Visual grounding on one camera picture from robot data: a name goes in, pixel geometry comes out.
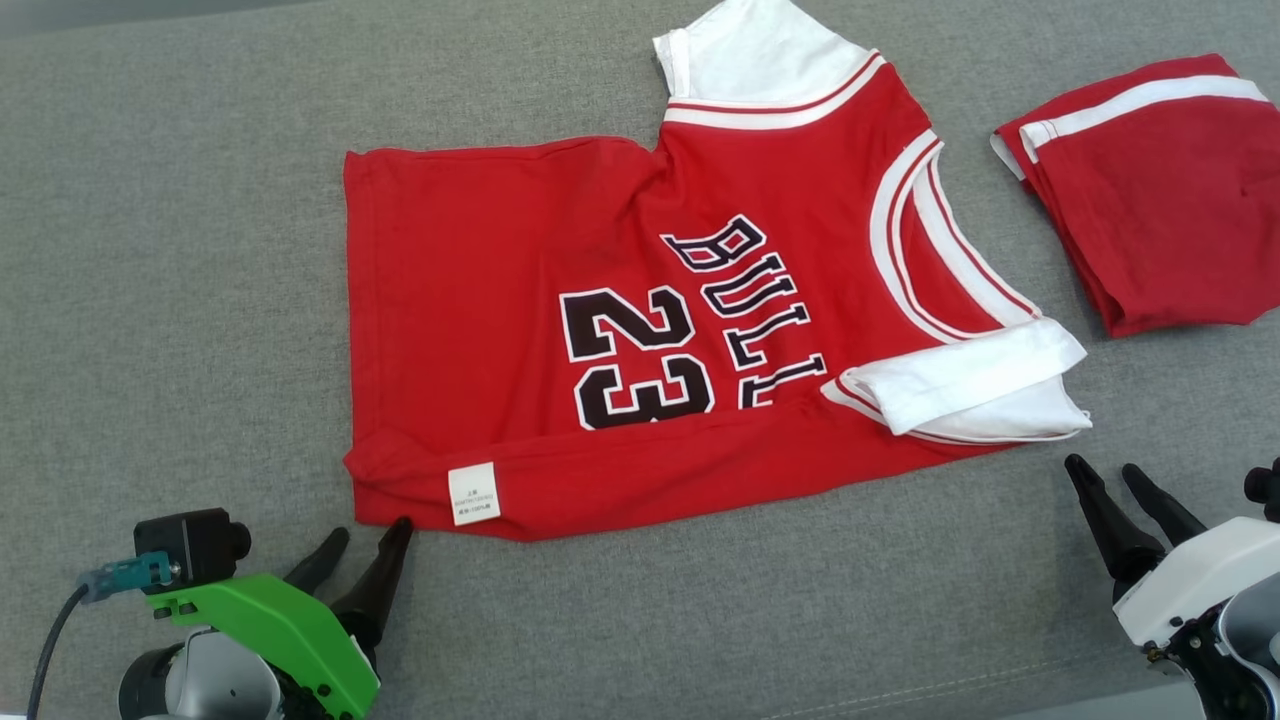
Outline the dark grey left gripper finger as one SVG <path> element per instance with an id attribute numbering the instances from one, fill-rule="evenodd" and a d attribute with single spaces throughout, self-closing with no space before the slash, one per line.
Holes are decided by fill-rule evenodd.
<path id="1" fill-rule="evenodd" d="M 380 538 L 378 553 L 361 578 L 330 603 L 339 624 L 365 653 L 374 653 L 383 641 L 413 533 L 411 518 L 397 518 Z"/>
<path id="2" fill-rule="evenodd" d="M 337 570 L 348 544 L 349 530 L 344 527 L 333 529 L 315 551 L 284 575 L 284 583 L 315 596 Z"/>

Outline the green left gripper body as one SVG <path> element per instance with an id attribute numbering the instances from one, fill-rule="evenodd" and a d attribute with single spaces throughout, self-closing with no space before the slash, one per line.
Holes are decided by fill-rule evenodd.
<path id="1" fill-rule="evenodd" d="M 178 626 L 209 625 L 311 689 L 334 719 L 365 719 L 380 680 L 356 639 L 320 600 L 278 577 L 255 574 L 148 594 Z"/>

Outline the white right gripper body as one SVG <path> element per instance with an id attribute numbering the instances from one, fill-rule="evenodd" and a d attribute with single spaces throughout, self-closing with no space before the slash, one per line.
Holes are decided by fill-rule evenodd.
<path id="1" fill-rule="evenodd" d="M 1233 518 L 1170 551 L 1114 605 L 1134 646 L 1166 647 L 1189 623 L 1279 571 L 1279 525 Z"/>

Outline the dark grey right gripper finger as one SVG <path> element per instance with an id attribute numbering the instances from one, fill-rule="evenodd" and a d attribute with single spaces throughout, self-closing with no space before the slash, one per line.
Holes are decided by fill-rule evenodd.
<path id="1" fill-rule="evenodd" d="M 1172 547 L 1208 530 L 1206 524 L 1169 492 L 1160 488 L 1135 464 L 1125 464 L 1121 468 L 1121 478 L 1140 509 L 1157 523 Z"/>
<path id="2" fill-rule="evenodd" d="M 1114 580 L 1111 602 L 1116 603 L 1140 578 L 1157 568 L 1165 557 L 1165 547 L 1115 503 L 1101 475 L 1083 456 L 1068 455 L 1064 466 Z"/>

